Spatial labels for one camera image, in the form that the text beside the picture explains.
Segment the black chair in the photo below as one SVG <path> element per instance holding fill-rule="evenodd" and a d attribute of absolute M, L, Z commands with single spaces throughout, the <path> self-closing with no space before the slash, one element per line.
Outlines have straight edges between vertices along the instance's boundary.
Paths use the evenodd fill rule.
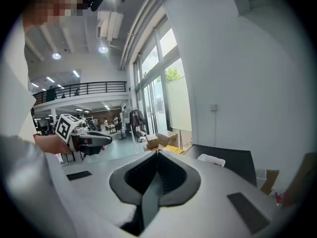
<path fill-rule="evenodd" d="M 119 122 L 116 126 L 115 126 L 115 130 L 118 132 L 120 130 L 121 133 L 121 137 L 119 138 L 119 140 L 124 139 L 125 137 L 123 137 L 123 133 L 122 133 L 122 122 Z"/>

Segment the chair backrest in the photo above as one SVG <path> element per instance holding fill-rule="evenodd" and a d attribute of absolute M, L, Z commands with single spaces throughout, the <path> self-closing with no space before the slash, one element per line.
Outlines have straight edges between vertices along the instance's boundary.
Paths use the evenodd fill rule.
<path fill-rule="evenodd" d="M 122 129 L 122 122 L 119 122 L 119 123 L 116 125 L 116 128 L 117 128 L 117 130 Z"/>

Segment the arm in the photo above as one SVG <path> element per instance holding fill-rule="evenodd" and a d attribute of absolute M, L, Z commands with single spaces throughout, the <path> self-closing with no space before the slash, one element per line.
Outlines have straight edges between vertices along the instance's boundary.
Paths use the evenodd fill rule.
<path fill-rule="evenodd" d="M 59 136 L 39 136 L 33 135 L 35 143 L 46 153 L 67 153 L 71 154 L 66 142 L 64 142 Z"/>

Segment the wall outlet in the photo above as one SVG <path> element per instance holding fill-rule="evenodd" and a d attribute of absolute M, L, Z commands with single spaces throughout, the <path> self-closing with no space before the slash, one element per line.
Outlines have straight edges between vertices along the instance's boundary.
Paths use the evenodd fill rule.
<path fill-rule="evenodd" d="M 211 104 L 210 105 L 210 111 L 217 111 L 217 109 L 218 109 L 217 104 Z"/>

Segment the spotlight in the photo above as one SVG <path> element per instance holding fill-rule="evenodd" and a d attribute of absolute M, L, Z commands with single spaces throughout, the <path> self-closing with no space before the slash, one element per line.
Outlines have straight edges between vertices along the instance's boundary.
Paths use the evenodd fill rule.
<path fill-rule="evenodd" d="M 108 48 L 101 46 L 101 47 L 99 47 L 99 52 L 102 53 L 102 54 L 107 53 L 108 52 Z"/>
<path fill-rule="evenodd" d="M 52 55 L 52 57 L 53 57 L 53 59 L 55 59 L 55 60 L 61 59 L 60 53 L 54 53 L 54 54 Z"/>

